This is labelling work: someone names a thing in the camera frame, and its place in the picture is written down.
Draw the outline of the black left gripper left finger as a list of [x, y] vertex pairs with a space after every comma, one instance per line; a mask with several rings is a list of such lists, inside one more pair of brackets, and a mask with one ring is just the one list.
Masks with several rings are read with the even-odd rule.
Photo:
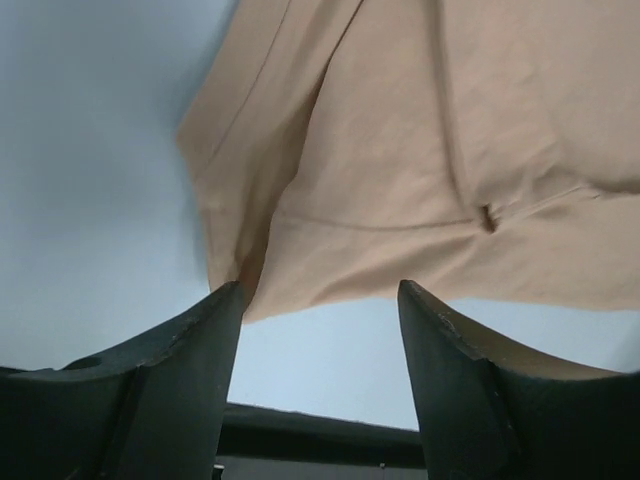
[[231, 282], [62, 369], [3, 369], [2, 477], [212, 478], [243, 312]]

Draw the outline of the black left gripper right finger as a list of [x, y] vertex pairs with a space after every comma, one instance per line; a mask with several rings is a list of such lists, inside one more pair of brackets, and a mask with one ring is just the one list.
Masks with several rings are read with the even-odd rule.
[[404, 280], [399, 320], [432, 479], [635, 479], [639, 376], [543, 353]]

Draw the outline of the beige t shirt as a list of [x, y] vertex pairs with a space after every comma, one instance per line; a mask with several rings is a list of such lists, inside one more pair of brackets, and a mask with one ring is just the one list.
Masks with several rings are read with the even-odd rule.
[[177, 144], [249, 321], [639, 306], [635, 1], [241, 1]]

